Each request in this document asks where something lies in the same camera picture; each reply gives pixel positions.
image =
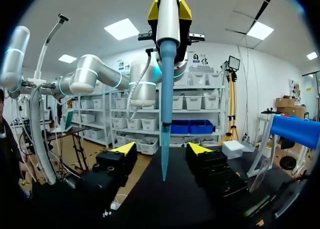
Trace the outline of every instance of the blue storage bin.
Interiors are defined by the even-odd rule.
[[[190,134],[212,134],[214,125],[209,120],[189,120]]]
[[[172,120],[171,134],[189,134],[189,121]]]

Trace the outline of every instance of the black table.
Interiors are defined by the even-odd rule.
[[[159,148],[139,181],[111,217],[113,226],[116,228],[153,228],[153,226],[200,228],[198,224],[201,223],[209,223],[213,226],[216,213],[204,190],[197,186],[185,160],[185,152],[183,147],[170,149],[166,181],[163,181],[161,148]],[[256,154],[257,152],[244,152],[241,158],[228,160],[228,164],[242,177],[247,178],[246,172]],[[268,171],[259,187],[259,194],[269,195],[275,192],[283,181],[290,180],[291,177],[286,172],[273,166],[274,168]],[[249,187],[253,181],[254,178],[248,179]],[[292,185],[288,191],[293,191],[295,186]],[[281,197],[276,207],[280,207],[289,196],[290,193],[286,193]],[[271,219],[272,216],[273,212],[270,211],[269,215],[263,218],[265,224],[268,217]]]

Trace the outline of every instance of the white cable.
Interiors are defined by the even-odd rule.
[[[22,129],[21,129],[21,127],[20,127],[20,122],[22,122],[22,117],[21,117],[21,113],[20,113],[18,107],[19,107],[19,104],[18,104],[18,101],[16,100],[16,113],[17,113],[17,115],[18,115],[18,120],[19,120],[19,121],[18,121],[18,127],[19,127],[19,130],[22,132]],[[22,128],[24,129],[25,133],[28,134],[25,125],[24,125],[23,123],[21,123],[21,124],[23,125]],[[26,144],[25,144],[25,140],[22,140],[22,143],[23,143],[23,147],[24,147],[24,148],[27,148],[27,147],[26,147]],[[32,158],[29,156],[28,159],[31,161],[31,164],[33,165],[34,171],[37,172],[37,173],[40,175],[40,177],[45,178],[45,175],[44,175],[43,171],[40,172],[40,171],[37,169],[37,167],[36,167],[34,161],[32,160]]]
[[[14,118],[13,101],[14,101],[14,100],[11,99],[11,118]],[[13,136],[14,136],[15,141],[17,142],[17,141],[18,141],[18,136],[17,136],[17,131],[16,131],[16,127],[15,127],[15,124],[14,124],[14,123],[13,123],[13,126],[12,126],[12,127],[13,127],[13,131],[14,131]],[[21,155],[21,159],[22,159],[22,161],[23,161],[23,163],[24,163],[24,165],[25,165],[25,168],[26,168],[27,171],[29,172],[29,174],[30,174],[30,176],[32,177],[32,179],[36,182],[37,180],[36,180],[35,176],[31,173],[31,170],[30,170],[29,167],[27,166],[26,160],[25,160],[25,158],[24,158],[24,153],[22,152],[21,147],[20,147],[20,143],[17,143],[17,146],[18,146],[18,150],[19,150],[20,155]]]
[[[150,61],[151,61],[151,55],[148,56],[148,60],[147,60],[147,62],[146,62],[145,68],[143,69],[143,71],[142,71],[139,79],[136,80],[136,82],[134,83],[134,85],[133,85],[133,87],[132,87],[132,89],[131,89],[131,91],[130,91],[130,93],[129,93],[129,97],[128,97],[128,100],[127,100],[127,102],[126,102],[126,117],[127,117],[129,120],[131,120],[130,115],[129,115],[129,111],[130,111],[130,104],[131,104],[132,96],[133,96],[134,91],[136,90],[136,87],[138,86],[139,82],[140,82],[141,79],[144,77],[147,69],[149,68]]]

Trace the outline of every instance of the ceiling light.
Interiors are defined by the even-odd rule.
[[[139,35],[139,31],[128,18],[108,25],[104,29],[119,41]]]
[[[253,27],[247,33],[248,36],[258,38],[260,40],[266,39],[272,32],[273,28],[256,21]]]
[[[58,60],[61,62],[70,64],[70,63],[73,63],[75,60],[77,60],[77,58],[70,56],[70,55],[67,55],[67,54],[64,54]]]
[[[313,60],[313,59],[317,58],[317,57],[318,57],[318,55],[317,55],[317,53],[312,52],[312,53],[310,53],[310,54],[306,55],[306,57],[311,61],[311,60]]]

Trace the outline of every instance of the poster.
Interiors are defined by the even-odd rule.
[[[295,102],[300,104],[301,90],[300,90],[299,82],[289,80],[289,89],[290,89],[290,96],[294,97]]]

